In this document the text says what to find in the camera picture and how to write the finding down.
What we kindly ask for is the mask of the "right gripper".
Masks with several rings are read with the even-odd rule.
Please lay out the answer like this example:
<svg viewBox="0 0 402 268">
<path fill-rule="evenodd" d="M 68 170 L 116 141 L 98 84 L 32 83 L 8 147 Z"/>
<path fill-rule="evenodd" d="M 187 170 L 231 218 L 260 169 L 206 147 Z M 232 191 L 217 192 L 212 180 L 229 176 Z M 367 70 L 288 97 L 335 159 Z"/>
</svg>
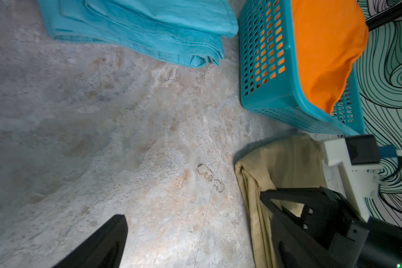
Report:
<svg viewBox="0 0 402 268">
<path fill-rule="evenodd" d="M 402 268 L 402 227 L 363 220 L 335 191 L 279 188 L 260 200 L 272 212 L 280 268 Z"/>
</svg>

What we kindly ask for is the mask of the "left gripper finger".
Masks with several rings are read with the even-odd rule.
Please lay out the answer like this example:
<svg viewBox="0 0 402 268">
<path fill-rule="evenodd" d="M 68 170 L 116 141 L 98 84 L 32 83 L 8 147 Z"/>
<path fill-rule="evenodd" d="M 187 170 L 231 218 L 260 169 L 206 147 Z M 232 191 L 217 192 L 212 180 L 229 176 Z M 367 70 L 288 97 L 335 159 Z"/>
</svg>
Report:
<svg viewBox="0 0 402 268">
<path fill-rule="evenodd" d="M 115 214 L 54 268 L 118 268 L 127 234 L 126 217 Z"/>
</svg>

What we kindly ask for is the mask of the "beige pants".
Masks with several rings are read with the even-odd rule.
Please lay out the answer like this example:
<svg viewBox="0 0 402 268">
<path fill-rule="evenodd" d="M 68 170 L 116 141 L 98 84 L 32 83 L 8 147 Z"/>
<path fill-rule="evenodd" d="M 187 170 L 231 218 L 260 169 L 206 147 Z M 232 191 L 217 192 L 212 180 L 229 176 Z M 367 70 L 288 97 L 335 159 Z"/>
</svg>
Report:
<svg viewBox="0 0 402 268">
<path fill-rule="evenodd" d="M 272 213 L 260 200 L 277 188 L 319 188 L 327 185 L 320 143 L 307 134 L 272 137 L 253 142 L 237 154 L 237 182 L 250 221 L 257 268 L 276 265 L 271 241 Z"/>
</svg>

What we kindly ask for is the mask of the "orange pants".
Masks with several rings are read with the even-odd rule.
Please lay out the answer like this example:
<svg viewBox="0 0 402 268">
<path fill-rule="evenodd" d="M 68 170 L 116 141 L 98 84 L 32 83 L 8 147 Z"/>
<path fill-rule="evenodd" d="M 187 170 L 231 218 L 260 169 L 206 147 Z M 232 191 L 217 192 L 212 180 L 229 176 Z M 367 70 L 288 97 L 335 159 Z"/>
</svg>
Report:
<svg viewBox="0 0 402 268">
<path fill-rule="evenodd" d="M 364 14 L 356 1 L 292 1 L 291 11 L 301 89 L 331 114 L 367 46 Z"/>
</svg>

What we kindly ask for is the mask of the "teal pants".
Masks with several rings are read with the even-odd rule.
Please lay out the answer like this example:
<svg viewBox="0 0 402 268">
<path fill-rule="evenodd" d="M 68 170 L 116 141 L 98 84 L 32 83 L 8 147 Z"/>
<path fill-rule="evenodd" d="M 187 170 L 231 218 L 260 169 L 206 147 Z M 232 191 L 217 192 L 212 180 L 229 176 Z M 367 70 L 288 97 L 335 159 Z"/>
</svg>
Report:
<svg viewBox="0 0 402 268">
<path fill-rule="evenodd" d="M 218 64 L 238 31 L 227 1 L 39 1 L 55 40 L 124 46 L 190 68 Z"/>
</svg>

